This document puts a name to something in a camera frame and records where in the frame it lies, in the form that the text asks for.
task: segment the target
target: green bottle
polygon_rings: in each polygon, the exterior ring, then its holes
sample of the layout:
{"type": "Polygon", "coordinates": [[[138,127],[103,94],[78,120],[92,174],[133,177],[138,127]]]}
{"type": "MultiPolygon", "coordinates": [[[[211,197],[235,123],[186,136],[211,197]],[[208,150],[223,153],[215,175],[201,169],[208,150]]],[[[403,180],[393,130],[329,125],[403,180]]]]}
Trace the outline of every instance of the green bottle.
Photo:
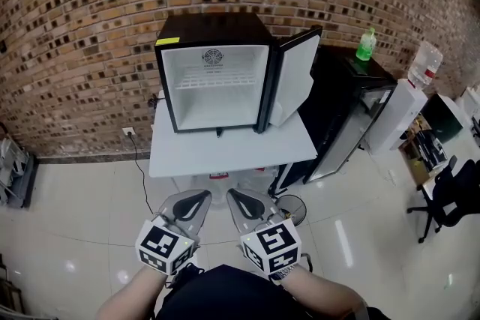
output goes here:
{"type": "Polygon", "coordinates": [[[375,44],[377,39],[374,36],[375,28],[371,27],[369,32],[365,32],[361,36],[360,44],[358,45],[356,56],[360,60],[368,61],[374,53],[375,44]]]}

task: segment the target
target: person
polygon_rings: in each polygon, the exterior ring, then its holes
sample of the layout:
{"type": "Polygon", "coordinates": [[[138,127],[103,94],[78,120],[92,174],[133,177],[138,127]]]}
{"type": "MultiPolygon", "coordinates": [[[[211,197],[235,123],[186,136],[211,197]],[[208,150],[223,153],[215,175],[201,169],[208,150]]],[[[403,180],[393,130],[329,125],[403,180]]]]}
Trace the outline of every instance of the person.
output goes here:
{"type": "MultiPolygon", "coordinates": [[[[366,307],[353,289],[318,277],[300,265],[281,270],[278,286],[227,265],[200,272],[189,264],[178,273],[157,320],[388,320],[379,310],[366,307]]],[[[166,281],[166,274],[143,267],[98,310],[97,320],[150,319],[166,281]]]]}

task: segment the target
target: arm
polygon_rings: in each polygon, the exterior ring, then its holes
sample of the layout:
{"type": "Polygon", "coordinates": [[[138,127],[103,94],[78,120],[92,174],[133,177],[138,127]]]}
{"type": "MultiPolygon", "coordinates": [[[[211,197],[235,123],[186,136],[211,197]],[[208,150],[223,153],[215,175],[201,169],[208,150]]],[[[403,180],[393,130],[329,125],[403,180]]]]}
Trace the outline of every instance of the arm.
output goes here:
{"type": "Polygon", "coordinates": [[[143,267],[97,312],[97,320],[145,320],[167,281],[167,275],[143,267]]]}
{"type": "Polygon", "coordinates": [[[300,265],[280,284],[302,305],[310,310],[334,318],[364,306],[364,301],[353,289],[311,274],[300,265]]]}

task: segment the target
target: power outlet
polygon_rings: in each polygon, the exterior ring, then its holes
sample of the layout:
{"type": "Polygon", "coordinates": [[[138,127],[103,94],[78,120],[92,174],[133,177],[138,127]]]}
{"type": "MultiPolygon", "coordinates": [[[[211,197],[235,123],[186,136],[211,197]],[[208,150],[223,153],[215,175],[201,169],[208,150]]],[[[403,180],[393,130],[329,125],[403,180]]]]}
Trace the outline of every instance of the power outlet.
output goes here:
{"type": "Polygon", "coordinates": [[[129,133],[131,133],[132,136],[135,136],[135,135],[136,135],[136,134],[135,134],[135,130],[134,130],[133,127],[125,127],[125,128],[122,128],[121,130],[123,131],[123,134],[124,134],[125,136],[128,136],[129,133]]]}

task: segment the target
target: black shirt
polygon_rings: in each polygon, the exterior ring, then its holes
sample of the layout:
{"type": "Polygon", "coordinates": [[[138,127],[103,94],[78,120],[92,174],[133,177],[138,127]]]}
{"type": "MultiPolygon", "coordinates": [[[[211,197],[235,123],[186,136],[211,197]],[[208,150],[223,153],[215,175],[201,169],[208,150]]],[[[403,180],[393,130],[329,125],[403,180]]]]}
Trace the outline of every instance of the black shirt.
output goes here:
{"type": "MultiPolygon", "coordinates": [[[[221,265],[173,289],[157,319],[307,320],[307,310],[281,286],[227,265],[221,265]]],[[[368,309],[370,320],[388,320],[368,309]]]]}

